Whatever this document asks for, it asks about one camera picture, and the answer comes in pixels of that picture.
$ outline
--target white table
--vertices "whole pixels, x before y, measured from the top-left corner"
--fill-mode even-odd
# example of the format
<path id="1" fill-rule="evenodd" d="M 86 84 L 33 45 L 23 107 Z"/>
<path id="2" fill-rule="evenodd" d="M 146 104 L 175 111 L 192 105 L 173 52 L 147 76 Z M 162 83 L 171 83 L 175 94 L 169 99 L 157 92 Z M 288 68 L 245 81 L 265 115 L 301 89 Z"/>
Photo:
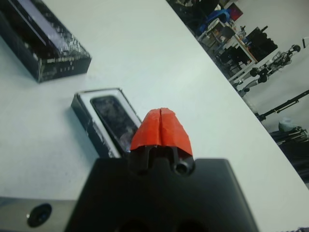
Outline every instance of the white table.
<path id="1" fill-rule="evenodd" d="M 229 159 L 261 231 L 309 226 L 308 189 L 165 0 L 45 2 L 93 61 L 37 84 L 0 39 L 0 196 L 76 199 L 97 154 L 73 95 L 121 87 L 141 118 L 174 110 L 195 158 Z"/>

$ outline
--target black phone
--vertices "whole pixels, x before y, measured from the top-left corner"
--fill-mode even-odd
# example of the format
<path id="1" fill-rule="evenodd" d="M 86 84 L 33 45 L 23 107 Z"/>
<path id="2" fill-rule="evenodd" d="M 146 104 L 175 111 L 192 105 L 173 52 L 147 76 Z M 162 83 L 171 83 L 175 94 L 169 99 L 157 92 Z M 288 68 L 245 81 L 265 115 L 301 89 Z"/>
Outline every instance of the black phone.
<path id="1" fill-rule="evenodd" d="M 116 97 L 98 97 L 90 102 L 120 155 L 125 156 L 130 152 L 131 141 L 138 127 Z"/>

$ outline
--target black box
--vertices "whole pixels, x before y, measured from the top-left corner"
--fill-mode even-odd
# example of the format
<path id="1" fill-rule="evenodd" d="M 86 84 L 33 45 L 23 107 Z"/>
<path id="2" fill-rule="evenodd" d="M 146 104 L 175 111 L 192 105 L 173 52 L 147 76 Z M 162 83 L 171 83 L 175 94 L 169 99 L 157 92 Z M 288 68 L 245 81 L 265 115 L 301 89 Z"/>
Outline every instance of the black box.
<path id="1" fill-rule="evenodd" d="M 91 62 L 41 0 L 0 0 L 0 35 L 38 82 L 86 73 Z"/>
<path id="2" fill-rule="evenodd" d="M 120 89 L 78 92 L 71 108 L 101 158 L 128 154 L 141 120 Z"/>

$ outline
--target black plastic part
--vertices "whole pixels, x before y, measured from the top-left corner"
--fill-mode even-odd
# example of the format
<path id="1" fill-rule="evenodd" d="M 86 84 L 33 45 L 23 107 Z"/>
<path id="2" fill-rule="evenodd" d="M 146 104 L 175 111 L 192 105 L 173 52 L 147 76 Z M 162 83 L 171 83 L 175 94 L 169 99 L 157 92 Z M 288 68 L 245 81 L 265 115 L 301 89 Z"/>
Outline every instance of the black plastic part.
<path id="1" fill-rule="evenodd" d="M 42 204 L 35 207 L 29 214 L 27 224 L 32 227 L 39 227 L 44 224 L 52 214 L 52 207 L 50 204 Z"/>
<path id="2" fill-rule="evenodd" d="M 182 232 L 190 224 L 196 232 L 258 231 L 228 161 L 197 159 L 182 176 L 165 158 L 143 175 L 125 159 L 99 159 L 65 231 Z"/>
<path id="3" fill-rule="evenodd" d="M 38 82 L 85 73 L 91 56 L 41 0 L 24 4 L 38 10 L 45 27 L 66 45 L 57 48 L 20 0 L 0 0 L 0 36 Z"/>

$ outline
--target black device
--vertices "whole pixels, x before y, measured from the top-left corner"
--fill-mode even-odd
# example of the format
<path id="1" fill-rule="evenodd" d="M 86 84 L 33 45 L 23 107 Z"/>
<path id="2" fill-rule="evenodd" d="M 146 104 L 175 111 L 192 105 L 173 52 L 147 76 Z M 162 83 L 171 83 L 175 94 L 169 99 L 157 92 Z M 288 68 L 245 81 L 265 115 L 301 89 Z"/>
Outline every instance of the black device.
<path id="1" fill-rule="evenodd" d="M 249 51 L 259 62 L 278 48 L 264 32 L 267 28 L 268 26 L 263 29 L 259 29 L 259 27 L 255 28 L 244 40 L 246 41 Z"/>
<path id="2" fill-rule="evenodd" d="M 0 35 L 38 82 L 85 73 L 91 62 L 41 0 L 1 0 Z"/>
<path id="3" fill-rule="evenodd" d="M 197 159 L 189 172 L 171 166 L 162 153 L 144 172 L 125 159 L 97 160 L 66 232 L 258 231 L 226 160 Z"/>

